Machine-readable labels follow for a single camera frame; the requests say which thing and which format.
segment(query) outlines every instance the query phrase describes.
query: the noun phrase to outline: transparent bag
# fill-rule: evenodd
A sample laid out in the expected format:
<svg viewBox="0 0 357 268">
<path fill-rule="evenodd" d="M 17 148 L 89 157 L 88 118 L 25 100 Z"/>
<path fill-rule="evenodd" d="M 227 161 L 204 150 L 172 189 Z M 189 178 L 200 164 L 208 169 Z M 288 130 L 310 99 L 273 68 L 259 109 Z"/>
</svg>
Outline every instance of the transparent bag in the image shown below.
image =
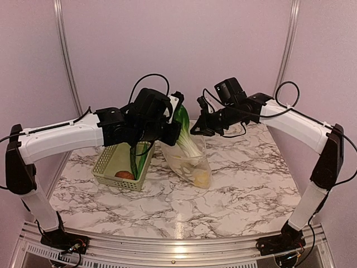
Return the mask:
<svg viewBox="0 0 357 268">
<path fill-rule="evenodd" d="M 206 154 L 206 142 L 203 136 L 191 136 L 202 151 L 202 156 L 187 157 L 176 144 L 169 146 L 160 142 L 163 155 L 170 168 L 181 178 L 196 187 L 208 189 L 212 181 L 212 172 Z"/>
</svg>

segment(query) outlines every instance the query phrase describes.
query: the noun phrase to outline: green basket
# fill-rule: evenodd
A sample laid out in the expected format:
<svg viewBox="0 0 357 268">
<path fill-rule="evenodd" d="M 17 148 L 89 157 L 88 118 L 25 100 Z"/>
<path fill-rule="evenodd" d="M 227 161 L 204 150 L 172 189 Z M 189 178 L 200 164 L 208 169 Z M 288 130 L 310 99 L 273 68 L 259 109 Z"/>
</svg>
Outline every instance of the green basket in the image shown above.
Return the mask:
<svg viewBox="0 0 357 268">
<path fill-rule="evenodd" d="M 137 145 L 137 153 L 142 152 L 144 148 L 144 142 L 139 142 Z M 127 143 L 120 143 L 106 147 L 102 154 L 99 156 L 95 163 L 91 173 L 101 184 L 108 186 L 114 186 L 119 188 L 125 188 L 134 191 L 140 191 L 147 173 L 147 169 L 150 166 L 152 154 L 154 152 L 154 146 L 147 153 L 147 157 L 144 163 L 142 172 L 137 180 L 128 180 L 124 178 L 115 177 L 118 171 L 131 171 L 130 166 L 130 146 Z M 137 156 L 136 163 L 138 165 L 140 159 L 144 156 Z"/>
</svg>

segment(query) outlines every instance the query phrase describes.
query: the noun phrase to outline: brown round vegetable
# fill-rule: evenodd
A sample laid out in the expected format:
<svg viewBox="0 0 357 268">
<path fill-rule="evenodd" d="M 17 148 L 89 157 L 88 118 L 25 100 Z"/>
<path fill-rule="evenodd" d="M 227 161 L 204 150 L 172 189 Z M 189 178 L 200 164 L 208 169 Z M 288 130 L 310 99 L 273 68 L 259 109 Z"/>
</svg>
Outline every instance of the brown round vegetable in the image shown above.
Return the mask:
<svg viewBox="0 0 357 268">
<path fill-rule="evenodd" d="M 118 171 L 115 174 L 115 177 L 119 177 L 119 178 L 123 178 L 123 179 L 127 179 L 127 180 L 135 180 L 135 177 L 133 174 L 131 174 L 129 171 Z"/>
</svg>

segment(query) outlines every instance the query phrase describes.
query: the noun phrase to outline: white marble surface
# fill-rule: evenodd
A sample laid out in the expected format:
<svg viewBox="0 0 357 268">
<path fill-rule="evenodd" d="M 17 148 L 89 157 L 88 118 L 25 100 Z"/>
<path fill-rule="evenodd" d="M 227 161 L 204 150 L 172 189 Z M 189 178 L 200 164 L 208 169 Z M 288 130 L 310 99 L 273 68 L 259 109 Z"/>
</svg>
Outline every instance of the white marble surface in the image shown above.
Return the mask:
<svg viewBox="0 0 357 268">
<path fill-rule="evenodd" d="M 237 134 L 240 126 L 227 135 Z M 237 138 L 206 137 L 210 189 L 179 179 L 157 144 L 144 187 L 98 184 L 91 169 L 101 148 L 74 151 L 51 197 L 65 227 L 122 236 L 214 238 L 280 230 L 300 201 L 295 183 L 264 125 Z"/>
</svg>

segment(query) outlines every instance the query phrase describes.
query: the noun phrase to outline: pink wall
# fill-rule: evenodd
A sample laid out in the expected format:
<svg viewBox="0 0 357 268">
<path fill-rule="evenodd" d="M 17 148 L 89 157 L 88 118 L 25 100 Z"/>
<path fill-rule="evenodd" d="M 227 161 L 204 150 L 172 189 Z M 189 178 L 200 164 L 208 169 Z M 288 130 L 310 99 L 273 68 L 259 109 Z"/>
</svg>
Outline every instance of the pink wall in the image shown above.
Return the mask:
<svg viewBox="0 0 357 268">
<path fill-rule="evenodd" d="M 357 2 L 302 1 L 296 41 L 285 78 L 300 86 L 299 110 L 322 121 L 341 124 L 355 142 L 356 74 Z M 275 133 L 275 141 L 303 192 L 317 155 L 281 133 Z M 345 149 L 340 180 L 349 178 L 357 166 L 356 153 L 347 142 Z M 357 179 L 339 186 L 316 219 L 322 222 L 337 268 L 356 267 L 356 196 Z"/>
<path fill-rule="evenodd" d="M 83 106 L 121 107 L 141 76 L 159 72 L 185 95 L 192 118 L 202 89 L 236 76 L 272 93 L 291 1 L 69 1 L 63 11 Z M 142 87 L 165 90 L 160 78 Z"/>
<path fill-rule="evenodd" d="M 0 4 L 0 137 L 12 125 L 43 126 L 76 116 L 61 59 L 52 1 L 2 1 Z M 0 145 L 0 185 L 5 185 Z M 37 165 L 47 189 L 61 156 Z M 20 199 L 0 190 L 0 264 L 8 267 L 23 221 L 29 213 Z"/>
</svg>

